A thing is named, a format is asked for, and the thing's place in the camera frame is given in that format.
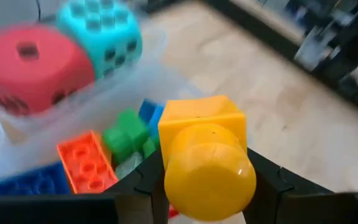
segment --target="wooden floor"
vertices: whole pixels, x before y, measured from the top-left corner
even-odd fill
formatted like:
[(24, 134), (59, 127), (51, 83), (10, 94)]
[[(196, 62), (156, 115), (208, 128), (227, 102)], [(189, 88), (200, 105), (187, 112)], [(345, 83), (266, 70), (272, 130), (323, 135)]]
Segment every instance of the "wooden floor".
[[(296, 30), (267, 18), (300, 41)], [(358, 190), (358, 109), (201, 3), (183, 3), (153, 20), (168, 34), (164, 63), (244, 110), (250, 148), (331, 190)]]

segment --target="green lego brick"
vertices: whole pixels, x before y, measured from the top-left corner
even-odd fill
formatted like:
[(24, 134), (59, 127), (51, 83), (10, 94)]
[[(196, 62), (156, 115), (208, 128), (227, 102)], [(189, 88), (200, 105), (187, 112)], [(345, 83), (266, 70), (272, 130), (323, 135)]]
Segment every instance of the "green lego brick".
[(105, 130), (102, 135), (102, 140), (112, 152), (115, 166), (122, 164), (134, 152), (130, 137), (120, 127), (115, 126)]
[(143, 154), (145, 159), (158, 149), (160, 149), (160, 139), (157, 137), (148, 138), (143, 144)]
[(118, 115), (117, 125), (129, 136), (136, 151), (142, 150), (143, 143), (149, 137), (147, 125), (137, 113), (128, 109)]
[(140, 163), (143, 157), (139, 152), (134, 152), (125, 162), (116, 168), (116, 176), (119, 180), (130, 174)]

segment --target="clear plastic bin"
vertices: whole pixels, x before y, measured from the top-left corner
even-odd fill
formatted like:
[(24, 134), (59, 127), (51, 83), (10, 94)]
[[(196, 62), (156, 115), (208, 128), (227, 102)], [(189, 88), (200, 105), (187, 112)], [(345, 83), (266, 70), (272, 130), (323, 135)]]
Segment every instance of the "clear plastic bin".
[[(167, 100), (203, 96), (176, 72), (158, 64), (135, 67), (130, 77), (114, 88), (100, 83), (98, 90), (90, 88), (63, 105), (51, 117), (59, 122), (34, 131), (20, 144), (0, 147), (0, 177), (43, 166), (58, 160), (56, 144), (86, 130), (102, 131), (114, 124), (116, 116), (126, 108), (138, 110), (145, 98), (164, 103)], [(0, 127), (0, 136), (4, 133)]]
[(78, 91), (75, 96), (69, 97), (57, 106), (48, 109), (39, 114), (30, 116), (13, 116), (0, 107), (0, 119), (3, 124), (9, 124), (24, 134), (32, 133), (42, 129), (52, 123), (59, 121), (67, 113), (71, 113), (84, 102), (92, 100), (92, 97), (99, 92), (116, 88), (125, 79), (130, 78), (138, 68), (148, 66), (149, 63), (159, 61), (166, 45), (166, 33), (153, 24), (148, 18), (140, 12), (135, 12), (140, 24), (143, 39), (143, 52), (140, 60), (133, 65), (126, 65), (114, 71), (112, 77), (98, 80), (86, 88)]

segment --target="yellow toy block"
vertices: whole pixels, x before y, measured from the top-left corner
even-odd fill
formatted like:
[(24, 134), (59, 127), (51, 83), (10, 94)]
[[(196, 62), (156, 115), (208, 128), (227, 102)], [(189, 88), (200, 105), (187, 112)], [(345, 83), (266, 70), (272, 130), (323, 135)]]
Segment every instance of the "yellow toy block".
[(243, 210), (256, 188), (246, 117), (227, 96), (168, 101), (158, 124), (165, 192), (180, 213), (202, 221)]

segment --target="yellow cylinder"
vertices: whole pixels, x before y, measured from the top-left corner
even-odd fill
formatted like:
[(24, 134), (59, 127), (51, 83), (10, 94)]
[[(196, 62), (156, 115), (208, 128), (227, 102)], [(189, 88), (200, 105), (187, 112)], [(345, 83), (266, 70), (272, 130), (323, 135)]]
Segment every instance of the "yellow cylinder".
[(238, 138), (213, 123), (189, 126), (168, 149), (165, 192), (182, 214), (218, 221), (243, 210), (256, 188), (255, 170)]

